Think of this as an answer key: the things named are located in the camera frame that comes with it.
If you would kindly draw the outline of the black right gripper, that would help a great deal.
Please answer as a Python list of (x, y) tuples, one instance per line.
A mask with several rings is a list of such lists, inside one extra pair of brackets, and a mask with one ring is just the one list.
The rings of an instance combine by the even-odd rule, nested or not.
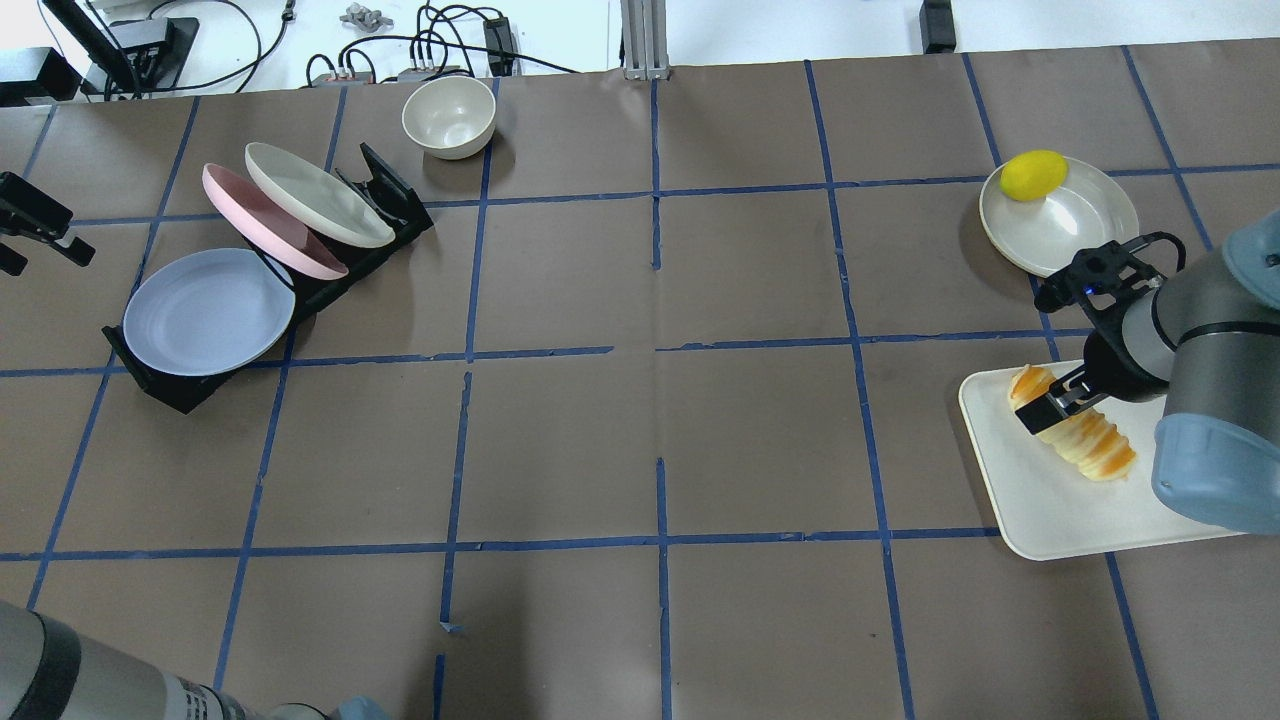
[(1082, 365), (1065, 375), (1046, 366), (1024, 366), (1014, 375), (1014, 413), (1025, 429), (1038, 436), (1101, 401), (1101, 396), (1143, 404), (1166, 395), (1166, 380), (1137, 365), (1126, 351), (1116, 350), (1102, 333), (1085, 340)]

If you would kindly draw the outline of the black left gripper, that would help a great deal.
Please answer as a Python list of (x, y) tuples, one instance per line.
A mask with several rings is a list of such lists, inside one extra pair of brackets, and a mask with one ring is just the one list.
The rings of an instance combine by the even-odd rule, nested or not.
[(77, 266), (88, 266), (96, 249), (69, 234), (73, 211), (13, 172), (1, 173), (3, 236), (44, 243)]

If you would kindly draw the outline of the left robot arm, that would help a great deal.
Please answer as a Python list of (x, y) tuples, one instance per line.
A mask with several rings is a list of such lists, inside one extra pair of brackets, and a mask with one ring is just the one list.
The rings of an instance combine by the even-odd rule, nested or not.
[[(289, 329), (431, 224), (393, 170), (366, 182), (296, 172), (202, 172), (248, 241), (182, 258), (148, 278), (104, 334), (142, 389), (188, 411)], [(3, 605), (5, 719), (255, 719), (234, 697), (166, 673), (52, 618)]]

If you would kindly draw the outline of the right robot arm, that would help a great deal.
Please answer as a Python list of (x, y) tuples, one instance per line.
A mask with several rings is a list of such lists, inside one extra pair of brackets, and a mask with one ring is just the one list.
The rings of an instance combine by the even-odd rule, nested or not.
[(1079, 305), (1093, 331), (1082, 364), (1015, 414), (1032, 434), (1064, 428), (1105, 398), (1164, 397), (1151, 479), (1194, 521), (1257, 536), (1279, 529), (1279, 219), (1235, 231), (1172, 275), (1140, 260), (1170, 233), (1083, 249), (1050, 275), (1036, 307)]

